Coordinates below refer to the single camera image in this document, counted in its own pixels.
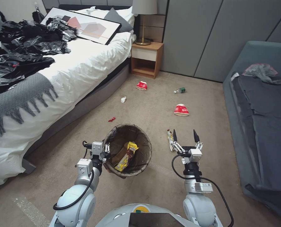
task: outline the red paper cup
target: red paper cup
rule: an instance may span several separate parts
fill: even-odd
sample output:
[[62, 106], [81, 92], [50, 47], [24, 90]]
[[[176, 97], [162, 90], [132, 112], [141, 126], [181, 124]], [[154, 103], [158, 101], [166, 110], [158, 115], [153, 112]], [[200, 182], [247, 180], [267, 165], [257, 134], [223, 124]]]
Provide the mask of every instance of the red paper cup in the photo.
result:
[[175, 108], [174, 114], [178, 116], [187, 116], [189, 115], [189, 111], [184, 104], [178, 104]]
[[147, 83], [140, 81], [138, 85], [136, 85], [136, 88], [139, 90], [147, 90]]

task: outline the lamp base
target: lamp base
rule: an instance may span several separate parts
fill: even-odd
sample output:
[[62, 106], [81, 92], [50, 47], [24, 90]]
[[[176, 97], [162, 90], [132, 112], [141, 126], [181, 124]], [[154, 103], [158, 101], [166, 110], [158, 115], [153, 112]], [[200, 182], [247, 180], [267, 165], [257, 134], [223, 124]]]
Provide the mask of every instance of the lamp base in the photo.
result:
[[145, 46], [145, 45], [150, 45], [150, 44], [151, 44], [151, 41], [148, 40], [148, 39], [144, 39], [144, 42], [143, 42], [142, 39], [137, 39], [137, 40], [135, 41], [135, 44]]

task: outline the green bottle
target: green bottle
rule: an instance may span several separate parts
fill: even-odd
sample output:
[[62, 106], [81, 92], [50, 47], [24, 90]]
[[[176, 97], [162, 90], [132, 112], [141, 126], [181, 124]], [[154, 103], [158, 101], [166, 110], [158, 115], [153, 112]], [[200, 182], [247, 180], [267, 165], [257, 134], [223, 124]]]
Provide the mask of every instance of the green bottle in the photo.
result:
[[178, 93], [178, 92], [180, 92], [180, 93], [185, 93], [185, 91], [186, 91], [185, 88], [180, 88], [180, 89], [178, 89], [177, 91], [174, 91], [173, 93], [174, 93], [174, 94], [176, 94], [176, 93]]

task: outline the wooden nightstand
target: wooden nightstand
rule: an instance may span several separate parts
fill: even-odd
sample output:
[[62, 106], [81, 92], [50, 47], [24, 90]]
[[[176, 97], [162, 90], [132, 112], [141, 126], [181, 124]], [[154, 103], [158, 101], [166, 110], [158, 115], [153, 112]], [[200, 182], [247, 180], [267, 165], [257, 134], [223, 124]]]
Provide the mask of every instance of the wooden nightstand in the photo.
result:
[[155, 79], [160, 70], [163, 55], [163, 43], [151, 42], [141, 46], [132, 44], [132, 74]]

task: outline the framed picture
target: framed picture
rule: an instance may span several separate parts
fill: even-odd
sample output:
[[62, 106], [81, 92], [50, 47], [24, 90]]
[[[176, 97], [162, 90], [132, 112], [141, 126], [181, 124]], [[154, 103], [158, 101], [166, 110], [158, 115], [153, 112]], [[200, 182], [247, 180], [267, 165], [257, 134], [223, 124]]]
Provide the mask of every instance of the framed picture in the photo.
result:
[[100, 19], [80, 13], [75, 13], [53, 7], [41, 24], [46, 25], [49, 18], [60, 18], [68, 23], [70, 27], [77, 29], [77, 36], [91, 41], [108, 45], [114, 35], [122, 26], [109, 20]]

